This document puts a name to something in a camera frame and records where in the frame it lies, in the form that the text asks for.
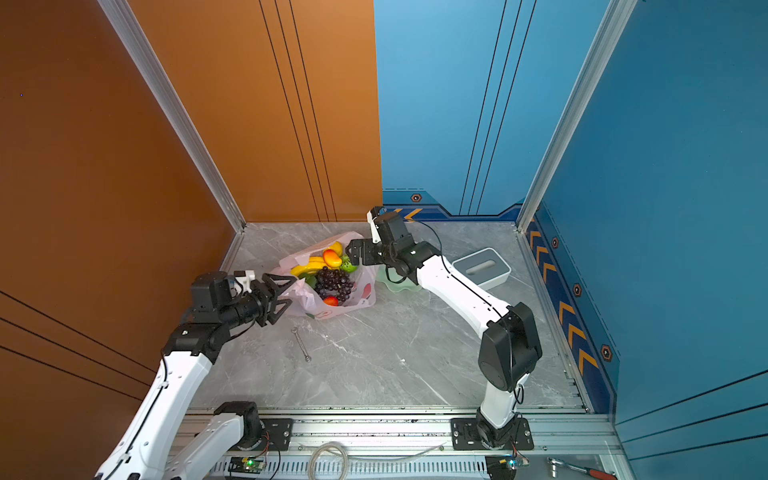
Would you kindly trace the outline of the green bumpy fruit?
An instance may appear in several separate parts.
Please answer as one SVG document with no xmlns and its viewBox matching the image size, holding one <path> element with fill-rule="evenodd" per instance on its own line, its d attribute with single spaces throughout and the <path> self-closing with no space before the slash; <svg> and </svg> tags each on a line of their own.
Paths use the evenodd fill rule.
<svg viewBox="0 0 768 480">
<path fill-rule="evenodd" d="M 342 263 L 339 269 L 346 273 L 353 273 L 357 270 L 358 266 L 353 264 L 347 255 L 342 256 Z"/>
</svg>

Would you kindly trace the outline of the red pear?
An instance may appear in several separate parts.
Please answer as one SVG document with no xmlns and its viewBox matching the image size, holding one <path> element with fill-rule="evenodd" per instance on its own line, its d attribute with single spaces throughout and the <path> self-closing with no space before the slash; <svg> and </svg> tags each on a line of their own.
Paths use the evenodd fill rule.
<svg viewBox="0 0 768 480">
<path fill-rule="evenodd" d="M 326 249 L 322 258 L 329 269 L 339 269 L 343 264 L 342 257 L 333 249 Z"/>
</svg>

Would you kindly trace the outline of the yellow banana bunch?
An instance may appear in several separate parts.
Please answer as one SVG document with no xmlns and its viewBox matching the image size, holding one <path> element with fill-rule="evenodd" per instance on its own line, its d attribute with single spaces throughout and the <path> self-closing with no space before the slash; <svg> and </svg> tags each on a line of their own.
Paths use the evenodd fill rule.
<svg viewBox="0 0 768 480">
<path fill-rule="evenodd" d="M 343 245 L 340 242 L 334 242 L 330 246 L 322 248 L 317 254 L 311 255 L 307 261 L 299 263 L 297 266 L 293 267 L 290 270 L 290 274 L 296 277 L 301 277 L 302 275 L 314 274 L 323 269 L 339 270 L 329 269 L 324 263 L 322 255 L 326 249 L 335 250 L 341 257 L 344 254 Z"/>
</svg>

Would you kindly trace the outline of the green leaf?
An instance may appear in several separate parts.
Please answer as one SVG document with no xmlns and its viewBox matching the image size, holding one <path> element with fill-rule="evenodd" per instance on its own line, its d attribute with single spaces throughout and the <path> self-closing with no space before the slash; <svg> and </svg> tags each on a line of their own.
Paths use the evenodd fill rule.
<svg viewBox="0 0 768 480">
<path fill-rule="evenodd" d="M 311 287 L 312 289 L 315 289 L 315 288 L 317 287 L 317 285 L 318 285 L 318 279 L 317 279 L 317 277 L 316 277 L 314 274 L 312 274 L 312 275 L 307 275 L 307 276 L 304 278 L 304 280 L 305 280 L 305 283 L 306 283 L 306 284 L 307 284 L 309 287 Z"/>
</svg>

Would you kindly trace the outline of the red yellow mango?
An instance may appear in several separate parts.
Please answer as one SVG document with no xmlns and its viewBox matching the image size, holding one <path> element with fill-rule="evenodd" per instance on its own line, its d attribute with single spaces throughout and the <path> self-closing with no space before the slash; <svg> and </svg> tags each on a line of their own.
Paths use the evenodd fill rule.
<svg viewBox="0 0 768 480">
<path fill-rule="evenodd" d="M 323 301 L 324 301 L 325 304 L 327 304 L 329 306 L 336 307 L 336 306 L 340 305 L 339 299 L 336 296 L 333 296 L 333 295 L 329 295 L 329 296 L 324 297 Z"/>
</svg>

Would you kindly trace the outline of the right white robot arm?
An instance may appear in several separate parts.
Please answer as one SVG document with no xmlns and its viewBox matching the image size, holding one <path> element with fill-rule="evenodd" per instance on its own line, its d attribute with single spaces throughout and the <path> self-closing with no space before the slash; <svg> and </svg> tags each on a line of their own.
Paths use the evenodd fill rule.
<svg viewBox="0 0 768 480">
<path fill-rule="evenodd" d="M 410 238 L 386 244 L 372 239 L 350 242 L 345 252 L 355 265 L 383 265 L 420 285 L 453 308 L 480 338 L 478 367 L 487 381 L 476 422 L 480 441 L 504 449 L 521 431 L 518 409 L 525 383 L 543 356 L 532 310 L 510 305 L 453 269 L 442 252 Z"/>
</svg>

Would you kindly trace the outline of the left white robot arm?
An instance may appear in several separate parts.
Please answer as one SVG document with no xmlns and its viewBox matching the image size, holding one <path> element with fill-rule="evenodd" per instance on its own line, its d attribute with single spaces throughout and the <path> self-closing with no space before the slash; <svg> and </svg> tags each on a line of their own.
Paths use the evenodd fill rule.
<svg viewBox="0 0 768 480">
<path fill-rule="evenodd" d="M 98 479 L 202 479 L 229 450 L 265 448 L 268 437 L 252 401 L 230 401 L 176 456 L 170 454 L 190 403 L 223 346 L 249 328 L 275 324 L 290 306 L 294 276 L 224 271 L 198 276 L 192 305 L 162 349 L 158 372 Z"/>
</svg>

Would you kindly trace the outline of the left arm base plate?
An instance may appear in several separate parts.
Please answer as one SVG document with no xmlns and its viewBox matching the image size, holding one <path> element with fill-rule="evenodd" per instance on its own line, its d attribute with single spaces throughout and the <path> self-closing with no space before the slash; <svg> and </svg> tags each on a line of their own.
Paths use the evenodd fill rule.
<svg viewBox="0 0 768 480">
<path fill-rule="evenodd" d="M 267 418 L 245 423 L 243 437 L 230 450 L 242 452 L 287 451 L 293 433 L 292 418 Z"/>
</svg>

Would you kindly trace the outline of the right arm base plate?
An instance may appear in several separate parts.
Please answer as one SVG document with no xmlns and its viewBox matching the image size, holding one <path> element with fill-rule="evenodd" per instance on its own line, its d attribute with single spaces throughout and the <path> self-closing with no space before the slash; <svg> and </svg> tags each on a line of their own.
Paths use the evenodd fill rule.
<svg viewBox="0 0 768 480">
<path fill-rule="evenodd" d="M 517 450 L 535 448 L 527 419 L 516 416 L 503 428 L 494 428 L 485 419 L 453 418 L 450 421 L 453 449 L 465 450 Z"/>
</svg>

